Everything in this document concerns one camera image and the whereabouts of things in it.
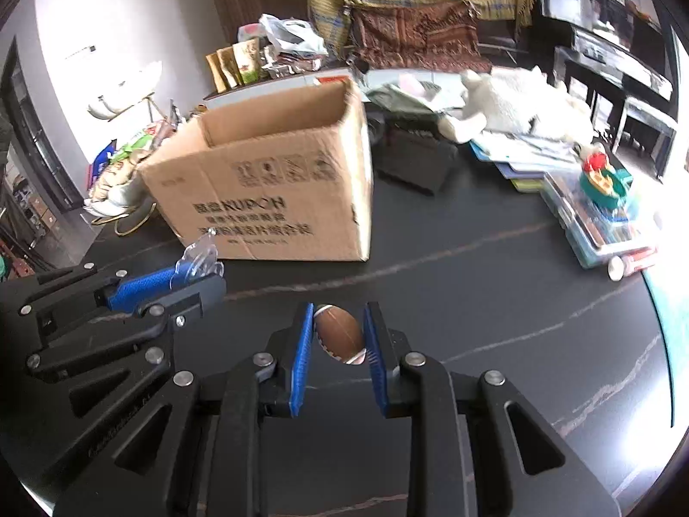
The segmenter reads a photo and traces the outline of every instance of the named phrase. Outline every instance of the small cardboard box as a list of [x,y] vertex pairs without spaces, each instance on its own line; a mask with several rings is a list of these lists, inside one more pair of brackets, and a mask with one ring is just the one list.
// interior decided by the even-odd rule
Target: small cardboard box
[[140,167],[184,245],[223,259],[366,260],[371,154],[351,81],[248,99],[182,126]]

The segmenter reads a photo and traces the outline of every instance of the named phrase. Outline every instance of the clear plastic object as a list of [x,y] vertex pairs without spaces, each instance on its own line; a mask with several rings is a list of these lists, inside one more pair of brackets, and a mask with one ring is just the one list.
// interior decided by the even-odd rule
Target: clear plastic object
[[214,243],[216,234],[216,229],[211,227],[206,234],[184,249],[184,254],[175,264],[174,274],[170,278],[171,290],[178,290],[209,274],[223,276],[225,266],[218,262],[218,248]]

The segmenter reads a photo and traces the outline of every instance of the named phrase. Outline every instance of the blue gripper pad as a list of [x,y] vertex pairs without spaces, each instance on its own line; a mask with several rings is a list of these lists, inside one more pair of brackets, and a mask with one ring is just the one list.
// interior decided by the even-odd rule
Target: blue gripper pad
[[366,340],[366,361],[369,362],[369,369],[371,371],[373,394],[376,396],[378,407],[383,416],[385,416],[388,408],[387,377],[380,352],[380,344],[378,343],[378,333],[376,332],[376,326],[373,324],[371,309],[368,305],[366,305],[364,310],[364,339]]
[[108,307],[113,311],[133,313],[142,301],[170,291],[170,278],[173,274],[174,266],[171,266],[120,283],[115,294],[108,298]]
[[299,409],[304,402],[306,381],[309,373],[309,360],[311,359],[311,339],[313,338],[313,303],[309,303],[304,314],[301,335],[297,344],[292,365],[292,389],[289,393],[289,412],[292,417],[299,415]]

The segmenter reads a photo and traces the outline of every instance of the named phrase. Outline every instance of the brown football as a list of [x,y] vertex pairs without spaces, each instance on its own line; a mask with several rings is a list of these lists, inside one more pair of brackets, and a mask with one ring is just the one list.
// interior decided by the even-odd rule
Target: brown football
[[320,345],[343,363],[359,365],[366,358],[364,333],[357,320],[335,305],[318,305],[313,326]]

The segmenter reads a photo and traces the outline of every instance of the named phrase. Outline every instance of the brown patterned cloth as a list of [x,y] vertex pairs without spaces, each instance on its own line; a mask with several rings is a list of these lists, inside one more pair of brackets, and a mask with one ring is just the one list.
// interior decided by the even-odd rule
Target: brown patterned cloth
[[490,72],[476,35],[476,10],[466,0],[416,7],[351,9],[355,53],[374,68]]

